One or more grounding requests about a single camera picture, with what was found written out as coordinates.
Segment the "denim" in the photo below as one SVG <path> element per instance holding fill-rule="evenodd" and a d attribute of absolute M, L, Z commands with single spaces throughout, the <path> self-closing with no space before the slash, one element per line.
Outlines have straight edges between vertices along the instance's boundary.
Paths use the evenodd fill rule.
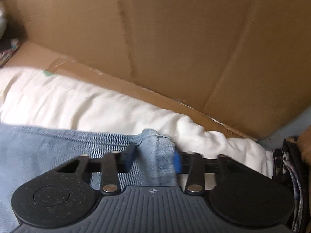
<path fill-rule="evenodd" d="M 137 145 L 138 153 L 130 173 L 118 174 L 121 188 L 177 185 L 175 144 L 154 130 L 120 135 L 0 124 L 0 233 L 18 226 L 10 200 L 20 185 L 77 155 L 101 157 L 124 150 L 130 142 Z M 99 189 L 99 173 L 92 175 L 90 185 Z"/>

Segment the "cardboard box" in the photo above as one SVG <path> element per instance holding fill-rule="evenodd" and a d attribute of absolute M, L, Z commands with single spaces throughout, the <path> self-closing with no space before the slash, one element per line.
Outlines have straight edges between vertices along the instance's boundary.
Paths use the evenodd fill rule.
<path fill-rule="evenodd" d="M 211 116 L 254 138 L 269 135 L 311 103 L 311 0 L 4 3 L 11 27 L 28 40 L 8 65 L 17 57 L 30 66 L 34 60 L 54 64 L 54 72 L 189 113 L 199 124 Z M 106 74 L 86 76 L 86 66 Z M 118 82 L 110 86 L 107 78 Z M 218 130 L 213 125 L 206 130 Z"/>

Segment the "white cloth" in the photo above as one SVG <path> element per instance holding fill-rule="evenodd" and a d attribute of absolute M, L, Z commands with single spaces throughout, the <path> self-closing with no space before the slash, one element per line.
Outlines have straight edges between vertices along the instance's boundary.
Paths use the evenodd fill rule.
<path fill-rule="evenodd" d="M 119 134 L 151 128 L 170 136 L 184 152 L 205 158 L 226 154 L 270 178 L 273 173 L 272 152 L 250 139 L 226 139 L 220 132 L 205 132 L 188 116 L 34 68 L 0 69 L 0 122 Z"/>

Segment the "gray surface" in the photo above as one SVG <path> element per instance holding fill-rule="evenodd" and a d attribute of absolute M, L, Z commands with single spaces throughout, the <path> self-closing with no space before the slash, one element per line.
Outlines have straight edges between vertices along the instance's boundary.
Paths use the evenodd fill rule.
<path fill-rule="evenodd" d="M 75 225 L 38 229 L 27 225 L 14 233 L 291 233 L 285 226 L 249 230 L 215 216 L 202 197 L 186 195 L 180 187 L 127 187 L 118 196 L 102 198 L 96 210 Z"/>
<path fill-rule="evenodd" d="M 311 107 L 302 112 L 298 117 L 287 125 L 279 128 L 270 136 L 258 141 L 265 149 L 282 147 L 283 139 L 289 136 L 296 136 L 305 131 L 311 125 Z"/>

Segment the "patterned fabric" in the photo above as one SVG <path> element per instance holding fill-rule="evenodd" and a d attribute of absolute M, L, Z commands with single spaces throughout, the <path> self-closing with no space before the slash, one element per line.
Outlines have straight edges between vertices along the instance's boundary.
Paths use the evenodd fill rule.
<path fill-rule="evenodd" d="M 287 226 L 294 233 L 305 233 L 310 221 L 308 167 L 302 162 L 297 137 L 288 137 L 281 149 L 275 149 L 273 179 L 287 186 L 294 195 L 294 211 Z"/>
<path fill-rule="evenodd" d="M 0 124 L 0 232 L 18 226 L 10 199 L 20 185 L 77 155 L 102 157 L 106 152 L 124 150 L 130 142 L 137 145 L 138 153 L 130 173 L 119 174 L 121 188 L 177 185 L 175 144 L 154 130 L 119 135 Z M 94 174 L 91 178 L 95 189 L 99 188 L 99 177 Z"/>
<path fill-rule="evenodd" d="M 4 66 L 4 64 L 12 57 L 13 53 L 19 47 L 19 40 L 17 38 L 11 39 L 10 42 L 11 42 L 11 48 L 0 52 L 0 67 Z"/>

